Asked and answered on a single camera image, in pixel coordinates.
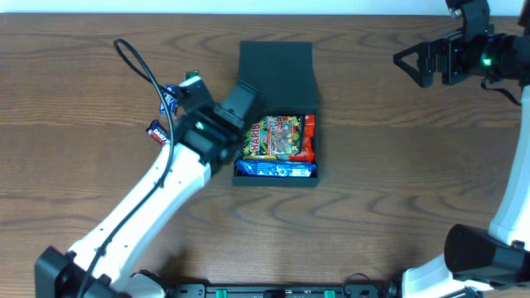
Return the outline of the black box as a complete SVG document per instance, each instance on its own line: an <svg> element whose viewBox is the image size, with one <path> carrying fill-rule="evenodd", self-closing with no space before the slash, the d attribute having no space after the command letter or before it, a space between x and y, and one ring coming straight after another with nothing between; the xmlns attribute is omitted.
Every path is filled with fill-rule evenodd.
<svg viewBox="0 0 530 298"><path fill-rule="evenodd" d="M315 187L318 185L319 93L312 61L312 44L300 41L243 41L240 43L238 78L254 87L266 103L266 116L314 115L312 146L316 170L310 177L241 175L234 163L235 186ZM236 161L243 160L241 149Z"/></svg>

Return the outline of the red candy bag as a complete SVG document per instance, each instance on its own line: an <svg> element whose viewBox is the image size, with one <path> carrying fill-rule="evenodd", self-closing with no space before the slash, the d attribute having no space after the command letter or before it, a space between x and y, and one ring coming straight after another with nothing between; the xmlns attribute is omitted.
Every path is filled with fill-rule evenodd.
<svg viewBox="0 0 530 298"><path fill-rule="evenodd" d="M296 155L289 156L289 161L313 163L315 153L312 146L312 138L315 135L316 118L314 115L306 115L304 118L303 140L301 151Z"/></svg>

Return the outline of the purple Dairy Milk bar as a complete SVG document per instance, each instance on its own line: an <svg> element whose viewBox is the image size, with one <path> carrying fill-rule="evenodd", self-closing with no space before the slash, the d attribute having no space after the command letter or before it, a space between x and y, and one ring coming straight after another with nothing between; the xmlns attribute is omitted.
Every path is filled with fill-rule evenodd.
<svg viewBox="0 0 530 298"><path fill-rule="evenodd" d="M146 133L162 146L165 146L171 142L167 130L157 119L153 119L151 121L148 128L146 129Z"/></svg>

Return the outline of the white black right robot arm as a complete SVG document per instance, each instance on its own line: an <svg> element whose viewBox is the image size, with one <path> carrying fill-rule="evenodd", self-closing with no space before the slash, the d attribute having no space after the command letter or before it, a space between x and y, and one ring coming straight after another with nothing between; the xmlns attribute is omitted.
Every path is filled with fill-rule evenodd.
<svg viewBox="0 0 530 298"><path fill-rule="evenodd" d="M388 297L481 297L487 291L529 287L529 3L523 4L520 35L498 33L486 0L446 4L460 28L393 57L420 87L442 75L445 85L469 77L501 93L521 111L506 189L485 228L452 226L441 255L405 270L386 289Z"/></svg>

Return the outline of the black Haribo gummy bag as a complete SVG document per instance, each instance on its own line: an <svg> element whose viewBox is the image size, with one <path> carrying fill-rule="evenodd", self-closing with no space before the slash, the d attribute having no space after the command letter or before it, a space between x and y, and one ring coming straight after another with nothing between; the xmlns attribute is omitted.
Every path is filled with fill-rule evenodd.
<svg viewBox="0 0 530 298"><path fill-rule="evenodd" d="M274 155L288 159L301 151L301 116L266 116L254 123L243 139L241 156Z"/></svg>

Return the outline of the yellow Hacks candy bag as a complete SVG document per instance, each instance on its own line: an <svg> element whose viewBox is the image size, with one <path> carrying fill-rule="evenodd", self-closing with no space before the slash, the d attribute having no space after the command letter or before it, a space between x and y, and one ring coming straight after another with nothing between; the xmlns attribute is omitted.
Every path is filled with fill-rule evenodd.
<svg viewBox="0 0 530 298"><path fill-rule="evenodd" d="M277 157L274 155L248 155L243 156L242 159L254 161L277 161Z"/></svg>

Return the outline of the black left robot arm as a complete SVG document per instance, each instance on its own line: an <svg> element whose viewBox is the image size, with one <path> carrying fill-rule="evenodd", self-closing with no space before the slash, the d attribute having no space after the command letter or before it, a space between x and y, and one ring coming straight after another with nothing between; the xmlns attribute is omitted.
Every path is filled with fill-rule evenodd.
<svg viewBox="0 0 530 298"><path fill-rule="evenodd" d="M259 92L239 81L216 103L200 77L179 86L185 114L143 178L68 252L48 247L34 266L38 297L166 297L136 265L173 214L231 163L243 134L263 113Z"/></svg>

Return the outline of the blue cookie pack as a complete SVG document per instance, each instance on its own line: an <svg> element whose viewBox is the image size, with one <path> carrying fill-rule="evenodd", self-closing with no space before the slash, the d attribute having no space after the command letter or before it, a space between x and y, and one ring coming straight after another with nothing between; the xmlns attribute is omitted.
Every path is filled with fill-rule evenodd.
<svg viewBox="0 0 530 298"><path fill-rule="evenodd" d="M239 160L235 162L238 173L268 177L310 177L316 165L308 162Z"/></svg>

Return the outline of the green white candy stick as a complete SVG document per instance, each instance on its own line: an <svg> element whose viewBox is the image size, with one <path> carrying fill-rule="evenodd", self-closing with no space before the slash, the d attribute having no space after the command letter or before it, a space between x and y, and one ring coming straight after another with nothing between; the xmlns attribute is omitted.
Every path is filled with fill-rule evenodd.
<svg viewBox="0 0 530 298"><path fill-rule="evenodd" d="M196 70L196 71L188 71L188 72L185 72L184 73L184 77L185 77L185 80L188 80L188 79L192 79L196 76L199 76L200 73Z"/></svg>

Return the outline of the blue Eclipse mint box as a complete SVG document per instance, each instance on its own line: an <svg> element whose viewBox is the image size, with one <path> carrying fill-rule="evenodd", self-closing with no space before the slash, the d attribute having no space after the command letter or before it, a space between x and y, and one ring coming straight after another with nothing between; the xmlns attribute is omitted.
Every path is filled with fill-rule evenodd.
<svg viewBox="0 0 530 298"><path fill-rule="evenodd" d="M176 116L177 111L177 99L173 97L173 94L177 93L176 85L164 85L162 89L162 95L166 102L166 106L171 113L171 116Z"/></svg>

